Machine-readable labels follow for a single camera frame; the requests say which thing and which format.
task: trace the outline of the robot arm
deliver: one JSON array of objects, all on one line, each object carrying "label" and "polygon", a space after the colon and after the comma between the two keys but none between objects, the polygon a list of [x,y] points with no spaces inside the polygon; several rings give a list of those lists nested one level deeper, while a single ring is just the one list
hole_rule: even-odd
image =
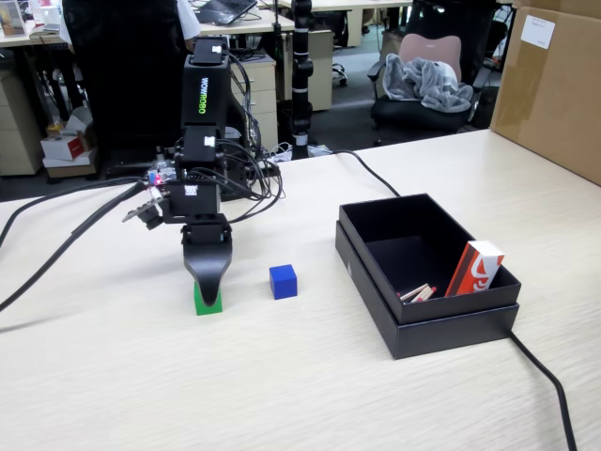
[{"label": "robot arm", "polygon": [[241,180],[246,175],[243,165],[224,157],[228,150],[220,146],[219,140],[225,138],[225,126],[236,128],[244,147],[248,147],[246,117],[232,93],[230,61],[223,52],[226,46],[226,38],[201,38],[194,54],[186,59],[183,137],[173,161],[161,159],[148,172],[153,199],[126,217],[140,217],[148,229],[163,222],[183,224],[184,265],[208,306],[215,304],[223,274],[232,259],[232,230],[220,213],[220,199],[234,193],[228,192],[227,183],[219,180]]}]

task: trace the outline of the black box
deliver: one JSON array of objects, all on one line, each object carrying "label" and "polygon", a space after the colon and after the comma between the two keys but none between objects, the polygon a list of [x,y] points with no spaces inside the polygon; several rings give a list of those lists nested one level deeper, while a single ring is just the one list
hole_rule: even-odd
[{"label": "black box", "polygon": [[[521,284],[500,267],[488,290],[444,297],[474,238],[427,194],[340,207],[336,249],[395,359],[507,337]],[[397,293],[429,284],[426,303]]]}]

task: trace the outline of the white desk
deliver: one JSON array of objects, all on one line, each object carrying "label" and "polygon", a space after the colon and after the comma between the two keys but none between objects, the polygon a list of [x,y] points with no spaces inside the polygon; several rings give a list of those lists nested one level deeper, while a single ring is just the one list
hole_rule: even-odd
[{"label": "white desk", "polygon": [[[506,252],[514,331],[561,379],[579,449],[597,449],[601,189],[493,132],[361,155]],[[339,205],[386,188],[351,156],[281,167],[287,198],[233,226],[222,314],[194,314],[178,226],[121,224],[139,195],[0,315],[0,449],[563,451],[555,390],[509,340],[392,360],[334,248]],[[0,300],[123,190],[25,213]],[[22,203],[0,204],[0,224]],[[286,263],[299,296],[274,301],[268,268]]]},{"label": "white desk", "polygon": [[[314,0],[312,12],[319,11],[348,11],[348,46],[361,45],[362,14],[364,9],[410,7],[411,0]],[[279,0],[278,4],[291,8],[291,0]]]},{"label": "white desk", "polygon": [[[269,33],[270,31],[273,31],[272,24],[275,22],[275,15],[273,14],[273,11],[261,9],[254,14],[259,15],[261,19],[257,20],[252,16],[247,16],[247,19],[242,19],[239,22],[232,23],[227,26],[203,23],[200,34],[201,36],[248,35],[252,33]],[[278,21],[282,25],[282,31],[294,30],[294,22],[286,17],[279,16]]]},{"label": "white desk", "polygon": [[[273,30],[271,25],[275,22],[275,15],[272,11],[262,9],[256,13],[260,16],[260,20],[249,16],[248,19],[232,23],[227,26],[213,25],[210,23],[203,23],[201,36],[208,35],[246,35],[252,33],[268,33]],[[279,22],[282,25],[282,31],[294,30],[294,22],[290,21],[286,17],[279,16]],[[23,47],[25,45],[41,45],[45,44],[56,44],[64,42],[57,35],[44,36],[42,38],[37,36],[29,36],[31,31],[34,29],[34,22],[27,21],[25,24],[25,30],[27,31],[26,36],[6,38],[4,35],[0,35],[0,49],[3,47]]]}]

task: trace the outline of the gray fabric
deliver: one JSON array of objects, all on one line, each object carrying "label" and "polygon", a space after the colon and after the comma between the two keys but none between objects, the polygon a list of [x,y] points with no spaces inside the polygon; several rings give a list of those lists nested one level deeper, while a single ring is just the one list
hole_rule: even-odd
[{"label": "gray fabric", "polygon": [[420,101],[442,113],[471,108],[473,88],[458,83],[448,64],[415,58],[405,63],[397,54],[386,56],[384,90],[393,101]]}]

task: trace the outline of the blue cube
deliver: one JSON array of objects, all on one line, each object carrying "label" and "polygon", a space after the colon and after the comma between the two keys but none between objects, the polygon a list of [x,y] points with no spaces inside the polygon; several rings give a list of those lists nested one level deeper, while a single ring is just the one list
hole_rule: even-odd
[{"label": "blue cube", "polygon": [[297,295],[297,275],[292,265],[270,268],[270,283],[274,299],[291,298]]}]

